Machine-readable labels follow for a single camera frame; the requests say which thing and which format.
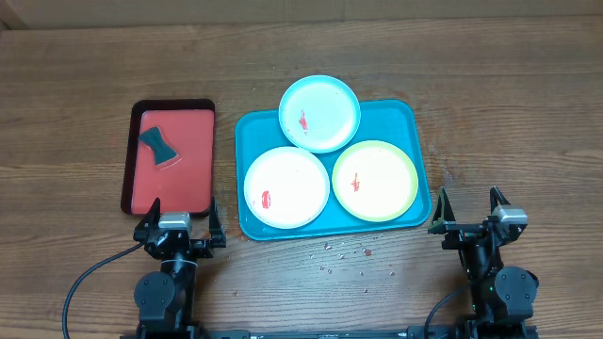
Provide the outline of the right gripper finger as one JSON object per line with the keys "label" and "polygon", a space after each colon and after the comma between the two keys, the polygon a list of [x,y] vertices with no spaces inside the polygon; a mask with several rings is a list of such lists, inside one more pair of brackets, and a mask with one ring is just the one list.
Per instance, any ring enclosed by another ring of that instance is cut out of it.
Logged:
{"label": "right gripper finger", "polygon": [[452,211],[447,191],[443,186],[440,186],[437,190],[437,205],[432,217],[432,226],[443,226],[455,223],[456,218]]}
{"label": "right gripper finger", "polygon": [[490,207],[494,211],[500,205],[509,205],[509,201],[504,197],[497,186],[493,186],[490,191]]}

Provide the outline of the dark green sponge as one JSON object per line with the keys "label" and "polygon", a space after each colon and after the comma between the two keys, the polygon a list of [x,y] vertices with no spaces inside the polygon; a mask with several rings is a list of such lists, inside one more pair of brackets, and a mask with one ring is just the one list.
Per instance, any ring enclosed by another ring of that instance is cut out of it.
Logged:
{"label": "dark green sponge", "polygon": [[142,132],[139,135],[139,142],[152,151],[156,166],[164,165],[178,156],[177,151],[163,138],[158,126],[151,127]]}

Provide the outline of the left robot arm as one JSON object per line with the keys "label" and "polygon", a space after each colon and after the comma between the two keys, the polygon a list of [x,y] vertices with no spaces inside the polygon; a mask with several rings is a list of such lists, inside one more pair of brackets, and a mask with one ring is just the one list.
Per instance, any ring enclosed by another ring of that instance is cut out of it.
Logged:
{"label": "left robot arm", "polygon": [[160,269],[140,278],[134,291],[139,307],[137,338],[208,338],[207,330],[193,319],[198,261],[214,256],[226,246],[216,201],[208,212],[209,237],[194,239],[188,212],[160,211],[156,199],[136,226],[133,239],[160,262]]}

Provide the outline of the white plate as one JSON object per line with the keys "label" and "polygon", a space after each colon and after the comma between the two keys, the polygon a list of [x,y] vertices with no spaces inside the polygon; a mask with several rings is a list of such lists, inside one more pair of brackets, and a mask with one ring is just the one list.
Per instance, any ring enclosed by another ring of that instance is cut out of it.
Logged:
{"label": "white plate", "polygon": [[298,147],[277,147],[259,155],[246,172],[243,197],[252,214],[270,227],[302,227],[324,210],[330,180],[324,165]]}

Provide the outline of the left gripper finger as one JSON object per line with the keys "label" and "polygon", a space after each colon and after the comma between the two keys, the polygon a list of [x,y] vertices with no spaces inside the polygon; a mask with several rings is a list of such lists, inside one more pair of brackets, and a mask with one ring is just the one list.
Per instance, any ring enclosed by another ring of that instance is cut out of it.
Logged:
{"label": "left gripper finger", "polygon": [[209,212],[209,221],[208,221],[208,230],[210,232],[210,238],[212,240],[224,240],[225,233],[222,229],[222,225],[219,218],[218,206],[216,202],[216,198],[211,198],[210,204],[210,212]]}
{"label": "left gripper finger", "polygon": [[155,198],[152,203],[150,210],[145,214],[140,222],[140,227],[144,230],[155,229],[158,227],[158,223],[161,217],[160,210],[160,199]]}

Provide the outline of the light blue plate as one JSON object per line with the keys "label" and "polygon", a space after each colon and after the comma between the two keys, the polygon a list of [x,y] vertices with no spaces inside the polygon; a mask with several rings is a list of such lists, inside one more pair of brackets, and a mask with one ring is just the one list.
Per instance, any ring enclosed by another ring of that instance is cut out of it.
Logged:
{"label": "light blue plate", "polygon": [[294,82],[279,103],[285,137],[310,153],[330,153],[356,134],[362,113],[353,90],[329,75],[309,75]]}

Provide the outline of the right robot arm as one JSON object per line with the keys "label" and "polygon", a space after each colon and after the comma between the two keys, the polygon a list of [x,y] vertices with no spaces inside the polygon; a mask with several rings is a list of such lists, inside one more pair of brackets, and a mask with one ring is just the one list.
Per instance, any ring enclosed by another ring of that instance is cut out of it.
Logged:
{"label": "right robot arm", "polygon": [[[518,266],[505,266],[500,248],[516,241],[528,226],[523,208],[512,205],[497,187],[489,192],[490,214],[480,223],[456,221],[447,191],[440,187],[437,205],[428,228],[441,234],[444,250],[458,252],[466,272],[467,284],[441,299],[427,316],[425,338],[536,338],[535,327],[526,320],[533,317],[533,302],[538,278]],[[436,330],[431,328],[435,313],[449,300],[469,292],[473,313],[461,315],[456,323]]]}

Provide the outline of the yellow-green plate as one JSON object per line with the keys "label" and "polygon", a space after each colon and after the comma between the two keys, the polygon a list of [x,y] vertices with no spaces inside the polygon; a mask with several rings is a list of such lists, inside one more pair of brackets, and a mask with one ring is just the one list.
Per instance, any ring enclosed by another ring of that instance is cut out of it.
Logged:
{"label": "yellow-green plate", "polygon": [[399,147],[380,140],[349,146],[335,161],[332,186],[342,207],[356,218],[385,222],[410,209],[418,173]]}

